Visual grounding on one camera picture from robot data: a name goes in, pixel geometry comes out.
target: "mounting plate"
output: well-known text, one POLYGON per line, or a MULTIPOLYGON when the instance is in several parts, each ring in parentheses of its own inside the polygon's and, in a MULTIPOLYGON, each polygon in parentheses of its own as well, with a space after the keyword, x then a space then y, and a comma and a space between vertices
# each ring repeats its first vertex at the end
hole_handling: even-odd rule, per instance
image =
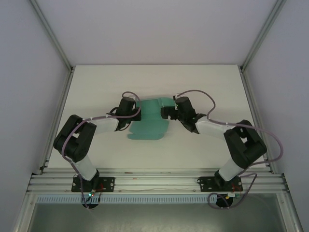
POLYGON ((232 180, 226 182, 226 184, 222 187, 219 187, 215 183, 214 176, 201 176, 197 179, 197 183, 201 188, 201 192, 238 192, 239 189, 243 191, 241 178, 239 176, 235 176, 232 180))
MULTIPOLYGON (((98 185, 103 185, 103 190, 97 190, 96 192, 114 192, 115 177, 99 177, 98 185)), ((84 192, 91 192, 92 184, 90 181, 83 180, 84 192)), ((78 176, 73 178, 72 192, 81 192, 81 181, 78 176)))

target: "white wall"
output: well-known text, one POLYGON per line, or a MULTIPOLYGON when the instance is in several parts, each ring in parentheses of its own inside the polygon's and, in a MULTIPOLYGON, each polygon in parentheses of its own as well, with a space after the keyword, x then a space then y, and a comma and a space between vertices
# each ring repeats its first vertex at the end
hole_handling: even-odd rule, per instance
POLYGON ((26 0, 0 1, 0 230, 12 231, 67 73, 26 0))
POLYGON ((305 231, 309 202, 309 1, 287 1, 248 69, 267 129, 285 147, 279 162, 305 231))
POLYGON ((276 0, 38 0, 78 64, 239 64, 276 0))

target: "cable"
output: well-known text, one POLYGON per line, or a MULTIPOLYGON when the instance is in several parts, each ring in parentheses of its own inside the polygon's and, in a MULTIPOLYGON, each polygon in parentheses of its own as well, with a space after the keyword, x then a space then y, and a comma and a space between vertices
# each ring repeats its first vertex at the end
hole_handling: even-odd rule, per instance
POLYGON ((101 189, 96 189, 96 191, 102 191, 103 190, 103 184, 101 183, 101 189))
MULTIPOLYGON (((191 90, 187 90, 187 91, 185 91, 185 92, 182 92, 182 93, 180 93, 180 94, 177 94, 177 97, 179 97, 179 96, 181 96, 181 95, 183 95, 183 94, 185 94, 185 93, 189 93, 189 92, 199 92, 199 93, 203 93, 203 94, 205 94, 207 97, 210 98, 210 100, 212 101, 213 107, 212 107, 212 108, 208 111, 208 113, 206 114, 206 117, 207 117, 207 119, 208 119, 210 122, 215 123, 215 124, 219 124, 219 125, 224 125, 224 126, 228 126, 228 125, 229 125, 229 126, 235 126, 235 127, 245 127, 245 128, 249 128, 249 129, 254 129, 254 130, 261 131, 261 132, 264 132, 264 133, 269 134, 270 136, 272 136, 272 137, 277 141, 277 143, 278 143, 278 145, 279 145, 279 147, 280 147, 280 153, 279 153, 279 155, 278 155, 276 158, 274 158, 274 159, 272 159, 272 160, 270 159, 270 160, 266 160, 266 161, 255 162, 255 163, 251 164, 249 167, 254 166, 254 165, 257 165, 257 164, 275 162, 275 161, 278 161, 278 160, 280 160, 280 159, 282 158, 282 156, 283 156, 283 145, 282 145, 282 142, 280 141, 280 139, 279 139, 274 133, 272 133, 272 132, 270 132, 270 131, 267 131, 267 130, 265 130, 265 129, 259 128, 259 127, 255 127, 255 126, 249 126, 249 125, 238 124, 238 123, 230 123, 230 122, 220 122, 220 121, 213 120, 213 119, 210 118, 210 114, 211 114, 211 112, 216 108, 216 102, 214 101, 214 99, 212 98, 212 96, 209 95, 208 93, 202 91, 202 90, 191 89, 191 90)), ((238 175, 243 174, 245 171, 246 171, 246 169, 243 170, 242 172, 240 172, 238 175)), ((211 208, 213 208, 213 209, 231 209, 231 208, 235 208, 236 206, 240 205, 240 204, 243 202, 243 200, 247 197, 247 195, 248 195, 248 193, 249 193, 249 191, 250 191, 250 189, 251 189, 251 187, 252 187, 252 185, 253 185, 253 183, 254 183, 256 177, 257 177, 257 174, 256 174, 256 173, 251 173, 251 174, 247 174, 247 175, 241 176, 241 177, 247 177, 247 176, 251 176, 251 175, 255 175, 255 177, 253 178, 253 181, 251 182, 251 184, 250 184, 248 190, 246 191, 246 193, 243 195, 243 197, 241 198, 241 200, 240 200, 236 205, 229 207, 229 206, 228 206, 228 203, 227 203, 227 201, 226 201, 226 199, 225 199, 222 195, 220 195, 220 194, 218 194, 218 193, 214 193, 214 192, 211 193, 211 194, 208 196, 208 205, 209 205, 211 208), (209 201, 210 196, 212 196, 212 195, 217 195, 217 196, 219 196, 220 198, 222 198, 228 207, 227 207, 227 208, 217 208, 217 207, 215 207, 215 206, 212 206, 212 205, 210 204, 210 201, 209 201)))
POLYGON ((239 191, 240 191, 240 195, 239 196, 241 196, 241 188, 240 187, 238 187, 238 186, 235 186, 233 183, 232 183, 232 189, 233 189, 233 193, 235 192, 235 188, 237 188, 239 191))
POLYGON ((123 189, 123 188, 115 188, 121 191, 130 191, 130 192, 144 192, 144 191, 152 191, 152 190, 186 190, 189 188, 150 188, 150 189, 141 189, 141 190, 129 190, 129 189, 123 189))
POLYGON ((224 126, 245 127, 245 128, 249 128, 249 129, 258 130, 258 131, 264 132, 264 133, 266 133, 266 134, 269 134, 271 137, 273 137, 273 138, 277 141, 277 143, 278 143, 278 145, 279 145, 279 147, 280 147, 280 153, 279 153, 278 157, 276 157, 275 159, 272 159, 272 160, 270 159, 270 160, 266 160, 266 161, 260 161, 260 162, 253 163, 253 164, 250 165, 250 167, 251 167, 251 166, 254 166, 254 165, 257 165, 257 164, 275 162, 275 161, 278 161, 278 160, 280 160, 280 159, 282 158, 282 156, 283 156, 283 145, 282 145, 282 142, 280 141, 280 139, 279 139, 274 133, 272 133, 272 132, 270 132, 270 131, 267 131, 267 130, 265 130, 265 129, 263 129, 263 128, 255 127, 255 126, 249 126, 249 125, 238 124, 238 123, 230 123, 230 122, 220 122, 220 121, 213 120, 213 119, 210 118, 210 114, 211 114, 211 112, 216 108, 216 102, 214 101, 214 99, 212 98, 212 96, 209 95, 208 93, 206 93, 206 92, 204 92, 204 91, 202 91, 202 90, 198 90, 198 89, 187 90, 187 91, 185 91, 185 92, 182 92, 182 93, 180 93, 180 94, 177 94, 177 96, 181 96, 181 95, 183 95, 183 94, 185 94, 185 93, 189 93, 189 92, 200 92, 200 93, 203 93, 203 94, 205 94, 207 97, 210 98, 210 100, 211 100, 212 103, 213 103, 213 107, 208 111, 208 113, 207 113, 207 115, 206 115, 207 119, 208 119, 210 122, 213 122, 213 123, 216 123, 216 124, 219 124, 219 125, 224 125, 224 126))
POLYGON ((101 189, 98 190, 98 191, 101 191, 101 192, 100 192, 100 195, 98 196, 98 202, 99 202, 99 203, 101 202, 101 195, 102 195, 103 189, 104 189, 104 187, 103 187, 103 184, 101 183, 101 189))
POLYGON ((136 115, 138 115, 140 113, 140 110, 141 110, 141 100, 140 98, 133 92, 130 92, 130 91, 126 91, 122 94, 122 97, 124 97, 125 94, 127 93, 130 93, 130 94, 133 94, 138 100, 139 100, 139 103, 140 103, 140 107, 139 109, 137 110, 137 112, 131 116, 111 116, 111 115, 104 115, 104 116, 98 116, 98 117, 93 117, 93 118, 87 118, 87 119, 84 119, 80 124, 78 124, 73 130, 72 132, 69 134, 69 136, 67 137, 67 139, 65 140, 64 144, 63 144, 63 147, 61 149, 61 155, 62 155, 62 158, 64 158, 67 162, 70 163, 70 165, 72 166, 72 168, 74 169, 74 171, 77 173, 77 176, 79 177, 80 181, 81 181, 81 194, 82 194, 82 199, 83 199, 83 202, 86 206, 86 208, 88 209, 88 205, 87 205, 87 202, 86 202, 86 199, 85 199, 85 196, 84 196, 84 188, 83 188, 83 177, 82 175, 79 173, 78 169, 75 167, 74 163, 72 162, 71 159, 68 159, 65 154, 64 154, 64 150, 70 140, 70 138, 74 135, 74 133, 86 122, 88 121, 94 121, 94 120, 99 120, 99 119, 104 119, 104 118, 131 118, 131 117, 135 117, 136 115))
POLYGON ((118 107, 114 107, 114 108, 110 111, 110 114, 111 114, 112 112, 114 112, 116 109, 118 109, 118 107))

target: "teal fabric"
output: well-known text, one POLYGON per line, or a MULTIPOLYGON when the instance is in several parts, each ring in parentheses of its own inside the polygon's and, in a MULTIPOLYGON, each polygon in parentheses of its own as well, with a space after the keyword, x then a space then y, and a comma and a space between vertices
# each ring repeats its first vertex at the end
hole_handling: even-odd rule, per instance
POLYGON ((161 108, 174 106, 172 98, 158 98, 141 101, 141 121, 134 121, 128 134, 133 140, 158 140, 168 131, 169 121, 161 117, 161 108))

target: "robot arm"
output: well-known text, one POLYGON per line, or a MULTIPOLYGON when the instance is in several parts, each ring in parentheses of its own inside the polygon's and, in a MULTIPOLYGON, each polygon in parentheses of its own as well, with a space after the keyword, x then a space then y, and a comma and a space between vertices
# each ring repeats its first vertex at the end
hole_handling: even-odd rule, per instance
MULTIPOLYGON (((131 121, 141 120, 141 113, 132 118, 116 118, 117 116, 130 116, 137 113, 138 109, 135 106, 136 102, 134 99, 123 97, 119 106, 113 108, 111 112, 108 113, 114 117, 88 121, 69 139, 64 150, 65 156, 71 159, 82 178, 91 182, 93 189, 97 189, 97 179, 99 177, 98 170, 92 165, 87 155, 93 136, 109 131, 121 131, 121 129, 125 127, 126 124, 131 123, 131 121)), ((73 129, 82 121, 83 119, 77 115, 71 115, 69 117, 54 141, 54 148, 60 154, 65 140, 73 129)))
MULTIPOLYGON (((161 109, 163 118, 170 117, 170 119, 179 120, 190 132, 207 134, 225 140, 231 158, 215 173, 215 182, 219 187, 226 185, 266 153, 266 145, 254 129, 210 122, 205 114, 195 112, 188 97, 174 98, 174 100, 175 108, 161 109)), ((251 125, 247 120, 242 120, 238 124, 251 125)))

